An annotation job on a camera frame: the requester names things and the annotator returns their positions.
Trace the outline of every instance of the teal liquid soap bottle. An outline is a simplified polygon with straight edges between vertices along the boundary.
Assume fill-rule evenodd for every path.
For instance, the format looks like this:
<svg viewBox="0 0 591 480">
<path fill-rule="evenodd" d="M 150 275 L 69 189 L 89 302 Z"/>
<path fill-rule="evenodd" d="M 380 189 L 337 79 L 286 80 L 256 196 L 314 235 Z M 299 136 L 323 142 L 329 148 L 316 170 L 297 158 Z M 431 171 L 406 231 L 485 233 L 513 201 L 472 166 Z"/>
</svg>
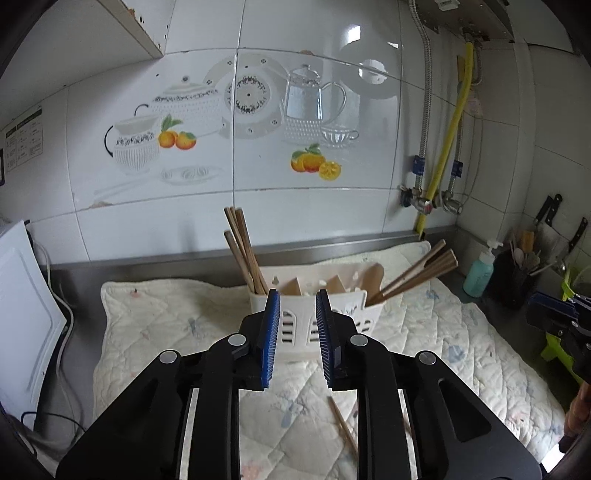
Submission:
<svg viewBox="0 0 591 480">
<path fill-rule="evenodd" d="M 488 245 L 488 252 L 481 253 L 480 258 L 474 260 L 463 286 L 468 295 L 477 299 L 482 297 L 495 269 L 493 266 L 495 256 L 492 251 L 502 245 L 497 240 L 489 240 L 486 244 Z"/>
</svg>

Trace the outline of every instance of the electrical cable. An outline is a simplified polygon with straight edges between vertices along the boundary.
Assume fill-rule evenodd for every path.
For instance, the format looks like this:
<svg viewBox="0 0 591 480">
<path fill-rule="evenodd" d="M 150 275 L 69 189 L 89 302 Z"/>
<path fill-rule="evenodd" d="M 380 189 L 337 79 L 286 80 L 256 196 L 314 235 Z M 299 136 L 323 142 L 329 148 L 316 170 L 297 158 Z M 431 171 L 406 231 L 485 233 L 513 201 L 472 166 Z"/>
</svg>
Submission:
<svg viewBox="0 0 591 480">
<path fill-rule="evenodd" d="M 23 423 L 23 421 L 27 415 L 47 415 L 49 417 L 58 417 L 61 419 L 69 420 L 70 422 L 77 425 L 78 428 L 80 428 L 82 430 L 82 432 L 86 433 L 86 429 L 82 425 L 80 425 L 80 423 L 78 423 L 76 420 L 71 419 L 70 417 L 67 417 L 66 415 L 62 415 L 60 413 L 52 413 L 50 411 L 24 411 L 24 412 L 22 412 L 22 415 L 21 415 L 21 423 Z"/>
<path fill-rule="evenodd" d="M 73 390 L 72 390 L 71 386 L 69 386 L 69 384 L 67 383 L 64 376 L 62 376 L 62 372 L 61 372 L 61 359 L 62 359 L 64 350 L 66 348 L 66 345 L 68 344 L 68 341 L 70 340 L 70 337 L 72 335 L 72 331 L 74 330 L 74 312 L 72 311 L 70 306 L 53 291 L 53 288 L 51 286 L 51 264 L 50 264 L 50 259 L 49 259 L 49 255 L 47 253 L 47 250 L 45 250 L 45 248 L 40 243 L 36 242 L 35 240 L 33 240 L 33 244 L 38 248 L 38 250 L 45 257 L 46 266 L 47 266 L 47 286 L 49 288 L 51 295 L 58 303 L 60 303 L 67 310 L 67 312 L 70 316 L 70 323 L 69 323 L 69 325 L 66 324 L 66 335 L 61 342 L 60 349 L 57 354 L 56 377 L 57 377 L 58 383 L 60 384 L 61 391 L 64 394 L 64 397 L 66 398 L 66 402 L 67 402 L 68 407 L 70 409 L 70 413 L 72 414 L 71 419 L 68 417 L 67 418 L 69 420 L 72 420 L 73 424 L 81 427 L 79 419 L 77 419 L 77 416 L 74 414 L 74 408 L 72 407 L 72 402 L 70 400 L 70 396 L 68 395 L 68 392 L 66 391 L 66 387 L 69 388 L 70 391 L 72 391 L 72 392 L 73 392 Z M 76 437 L 78 435 L 78 428 L 74 426 L 73 431 L 74 431 L 73 437 L 72 437 L 71 441 L 69 441 L 67 444 L 64 444 L 63 441 L 59 442 L 56 440 L 46 440 L 46 439 L 42 438 L 40 435 L 38 435 L 36 432 L 28 432 L 27 439 L 31 442 L 36 442 L 39 445 L 44 445 L 44 446 L 47 446 L 47 447 L 52 448 L 54 450 L 64 451 L 64 450 L 67 450 L 76 440 Z"/>
</svg>

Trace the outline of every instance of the white quilted pad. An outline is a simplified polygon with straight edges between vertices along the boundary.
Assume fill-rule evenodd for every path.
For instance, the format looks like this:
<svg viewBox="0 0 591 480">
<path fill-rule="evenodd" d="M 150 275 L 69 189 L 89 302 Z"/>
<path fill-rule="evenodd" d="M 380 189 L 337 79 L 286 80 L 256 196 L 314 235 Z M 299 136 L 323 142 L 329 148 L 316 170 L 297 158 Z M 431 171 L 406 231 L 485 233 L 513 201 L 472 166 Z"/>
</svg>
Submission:
<svg viewBox="0 0 591 480">
<path fill-rule="evenodd" d="M 429 248 L 428 242 L 405 244 L 333 262 L 380 262 L 385 284 Z M 95 417 L 161 351 L 206 350 L 250 313 L 246 287 L 193 280 L 106 283 L 101 296 L 108 323 L 94 375 Z M 536 460 L 560 440 L 564 412 L 545 382 L 474 304 L 461 304 L 439 280 L 389 300 L 374 337 L 393 352 L 414 356 L 427 349 L 439 355 Z M 244 480 L 356 478 L 329 394 L 320 355 L 317 361 L 276 363 L 264 393 L 241 391 Z M 356 394 L 333 395 L 355 432 Z M 414 459 L 412 448 L 409 453 Z"/>
</svg>

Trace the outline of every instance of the wall tile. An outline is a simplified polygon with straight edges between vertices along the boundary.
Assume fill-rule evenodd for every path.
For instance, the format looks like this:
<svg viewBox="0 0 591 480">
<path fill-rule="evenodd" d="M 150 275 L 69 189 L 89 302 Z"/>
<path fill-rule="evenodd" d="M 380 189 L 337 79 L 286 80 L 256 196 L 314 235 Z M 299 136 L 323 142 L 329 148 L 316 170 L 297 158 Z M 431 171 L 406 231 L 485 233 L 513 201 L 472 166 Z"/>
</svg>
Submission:
<svg viewBox="0 0 591 480">
<path fill-rule="evenodd" d="M 76 209 L 232 190 L 231 114 L 224 95 L 233 68 L 232 50 L 193 51 L 111 70 L 73 85 L 67 147 Z M 153 101 L 204 92 L 214 93 L 181 102 Z M 136 110 L 139 118 L 134 117 Z M 179 146 L 174 146 L 169 132 L 159 145 L 167 115 L 183 122 L 173 131 L 193 134 L 196 143 L 187 138 L 181 142 L 180 137 Z M 117 147 L 118 137 L 126 140 L 128 132 L 136 134 L 133 138 L 152 139 Z"/>
<path fill-rule="evenodd" d="M 591 67 L 583 56 L 536 45 L 530 46 L 530 52 L 536 85 L 564 89 L 567 80 L 571 95 L 589 95 Z"/>
<path fill-rule="evenodd" d="M 237 48 L 244 0 L 176 0 L 166 53 Z"/>
<path fill-rule="evenodd" d="M 534 218 L 548 195 L 560 193 L 563 202 L 554 218 L 554 228 L 572 238 L 582 217 L 591 210 L 589 185 L 591 171 L 553 152 L 536 147 L 525 213 Z"/>
<path fill-rule="evenodd" d="M 580 248 L 575 248 L 573 250 L 573 253 L 571 254 L 571 258 L 574 259 L 573 266 L 579 271 L 581 271 L 582 269 L 591 265 L 591 256 L 589 256 L 587 253 L 583 252 Z M 583 275 L 584 275 L 584 279 L 586 281 L 589 281 L 589 278 L 590 278 L 589 271 L 587 271 Z"/>
<path fill-rule="evenodd" d="M 464 211 L 457 219 L 459 227 L 486 241 L 499 238 L 504 214 L 474 198 L 466 202 Z"/>
<path fill-rule="evenodd" d="M 507 234 L 511 229 L 518 232 L 521 229 L 522 213 L 506 213 L 501 223 L 501 230 L 499 231 L 498 240 L 504 242 Z"/>
<path fill-rule="evenodd" d="M 235 193 L 255 245 L 380 233 L 388 190 L 288 189 Z"/>
<path fill-rule="evenodd" d="M 226 248 L 232 193 L 189 195 L 78 212 L 91 261 Z"/>
<path fill-rule="evenodd" d="M 535 99 L 535 144 L 591 168 L 591 95 L 537 85 Z"/>
<path fill-rule="evenodd" d="M 408 5 L 400 3 L 400 24 L 402 31 L 402 79 L 417 87 L 425 87 L 425 57 L 423 42 L 414 25 Z M 439 33 L 430 29 L 427 35 L 431 41 L 433 59 L 433 94 L 456 104 L 457 99 L 457 56 L 466 55 L 462 39 L 445 28 Z"/>
<path fill-rule="evenodd" d="M 246 0 L 240 47 L 306 51 L 400 78 L 397 3 Z"/>
<path fill-rule="evenodd" d="M 317 89 L 308 88 L 303 99 L 298 96 L 301 88 L 293 86 L 289 97 L 283 98 L 287 84 L 283 76 L 301 68 L 305 62 L 322 77 L 322 84 L 339 81 L 346 92 L 346 102 L 339 114 L 345 101 L 343 92 L 335 85 L 322 90 L 322 118 L 326 121 L 336 117 L 323 125 L 320 121 L 313 124 L 313 120 L 298 120 L 318 117 L 314 103 Z M 399 80 L 296 53 L 240 50 L 236 85 L 237 190 L 390 187 L 398 128 Z M 320 153 L 327 161 L 335 162 L 330 165 L 336 170 L 326 170 L 327 174 L 322 169 L 319 171 L 320 164 L 316 161 L 322 158 L 306 154 L 306 148 L 317 153 L 312 145 L 318 143 Z"/>
<path fill-rule="evenodd" d="M 88 262 L 88 254 L 75 213 L 31 222 L 27 229 L 33 240 L 47 250 L 52 265 Z M 35 254 L 39 263 L 46 263 L 44 255 L 38 252 L 37 248 Z"/>
<path fill-rule="evenodd" d="M 13 221 L 37 221 L 74 211 L 66 156 L 66 103 L 68 90 L 64 89 L 43 100 L 41 122 L 43 127 L 43 153 L 6 171 L 6 183 L 0 187 L 2 214 Z M 26 118 L 37 108 L 19 116 Z M 2 132 L 4 145 L 9 124 Z"/>
<path fill-rule="evenodd" d="M 515 169 L 519 128 L 484 121 L 480 170 L 474 186 L 474 198 L 505 211 Z"/>
<path fill-rule="evenodd" d="M 475 87 L 486 120 L 519 125 L 519 84 L 513 50 L 482 51 L 482 84 Z"/>
<path fill-rule="evenodd" d="M 523 212 L 530 185 L 535 143 L 535 86 L 530 50 L 525 43 L 515 44 L 519 77 L 519 138 L 517 159 L 511 183 L 507 212 Z"/>
</svg>

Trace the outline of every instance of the utensil holder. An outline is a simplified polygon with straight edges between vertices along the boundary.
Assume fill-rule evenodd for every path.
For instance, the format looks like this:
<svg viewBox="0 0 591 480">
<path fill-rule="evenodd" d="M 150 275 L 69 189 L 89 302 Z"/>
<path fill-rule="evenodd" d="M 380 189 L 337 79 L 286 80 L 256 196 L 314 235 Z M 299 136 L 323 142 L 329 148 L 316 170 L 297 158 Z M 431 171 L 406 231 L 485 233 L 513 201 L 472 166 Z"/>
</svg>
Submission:
<svg viewBox="0 0 591 480">
<path fill-rule="evenodd" d="M 333 311 L 350 316 L 357 331 L 371 335 L 384 303 L 366 307 L 379 291 L 384 269 L 376 263 L 261 267 L 269 288 L 280 293 L 281 313 L 277 350 L 280 361 L 320 357 L 316 325 L 316 292 L 325 288 Z M 265 309 L 266 295 L 250 294 L 253 313 Z"/>
</svg>

